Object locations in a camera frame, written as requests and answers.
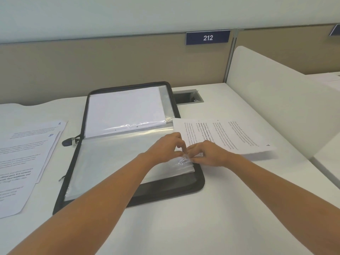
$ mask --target stack of papers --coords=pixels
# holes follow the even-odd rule
[[[235,154],[252,154],[274,150],[275,147],[239,120],[173,119],[173,127],[180,132],[186,145],[210,140]]]
[[[164,124],[159,87],[94,94],[89,98],[85,138]]]
[[[0,218],[23,209],[65,125],[64,121],[29,125],[1,139]]]

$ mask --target black binder edge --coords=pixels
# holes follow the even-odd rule
[[[63,184],[61,186],[57,200],[55,202],[55,206],[54,206],[53,213],[52,213],[53,215],[55,213],[57,213],[59,210],[61,210],[63,207],[65,207],[67,204],[74,201],[74,200],[64,201],[64,199],[65,199],[65,195],[66,195],[68,186],[69,186],[70,181],[71,181],[71,177],[72,177],[72,173],[73,173],[73,170],[74,170],[75,163],[76,163],[78,155],[79,155],[81,143],[82,143],[82,140],[84,138],[85,124],[86,124],[86,119],[87,119],[87,109],[88,109],[88,103],[89,103],[90,95],[124,91],[124,90],[132,90],[132,89],[140,89],[140,88],[149,88],[149,87],[156,87],[156,86],[164,86],[164,85],[167,87],[171,106],[172,106],[175,117],[181,118],[180,112],[178,111],[178,107],[176,105],[175,98],[174,98],[173,93],[172,93],[171,86],[166,81],[150,82],[150,83],[144,83],[144,84],[128,85],[128,86],[112,87],[112,88],[102,88],[102,89],[93,90],[87,95],[85,109],[84,109],[83,122],[82,122],[82,128],[81,128],[81,133],[80,133],[80,140],[79,140],[77,147],[74,151],[70,166],[69,166],[69,168],[66,172]],[[159,200],[164,200],[164,199],[177,197],[177,196],[181,196],[181,195],[185,195],[185,194],[189,194],[189,193],[194,193],[194,192],[201,190],[203,188],[204,184],[205,184],[205,178],[204,178],[203,171],[202,171],[201,166],[199,164],[194,163],[193,167],[194,167],[195,171],[192,172],[192,173],[188,173],[188,174],[193,174],[197,179],[197,181],[194,182],[193,184],[189,184],[187,186],[182,186],[182,187],[179,187],[179,188],[176,188],[176,189],[165,190],[165,191],[162,191],[162,192],[159,192],[159,193],[156,193],[156,194],[147,194],[147,195],[143,195],[141,197],[132,197],[130,202],[128,203],[127,207],[141,205],[141,204],[144,204],[144,203],[149,203],[149,202],[154,202],[154,201],[159,201]],[[174,177],[167,178],[167,179],[157,180],[157,181],[154,181],[152,183],[154,183],[156,185],[157,184],[161,185],[161,184],[169,181],[169,179],[170,180],[175,179],[176,177],[181,177],[181,175],[174,176]]]

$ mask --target plastic sheet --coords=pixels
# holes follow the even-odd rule
[[[83,139],[65,201],[75,199],[173,132],[172,123]],[[142,183],[193,172],[191,161],[179,157],[153,167]]]
[[[89,98],[85,137],[155,127],[172,117],[169,95],[163,86],[93,94]]]

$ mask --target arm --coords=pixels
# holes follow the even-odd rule
[[[203,153],[203,157],[194,157]],[[210,141],[188,147],[194,163],[234,172],[278,220],[314,254],[340,254],[340,209],[309,191]]]
[[[147,152],[60,210],[9,255],[95,254],[112,232],[139,184],[155,165],[186,152],[180,133],[160,138]]]

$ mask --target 212 sign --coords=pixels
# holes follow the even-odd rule
[[[185,37],[186,45],[227,43],[230,30],[188,32]]]
[[[203,38],[203,41],[211,41],[212,40],[212,38],[213,38],[213,35],[207,35],[207,36],[204,36],[204,38]]]

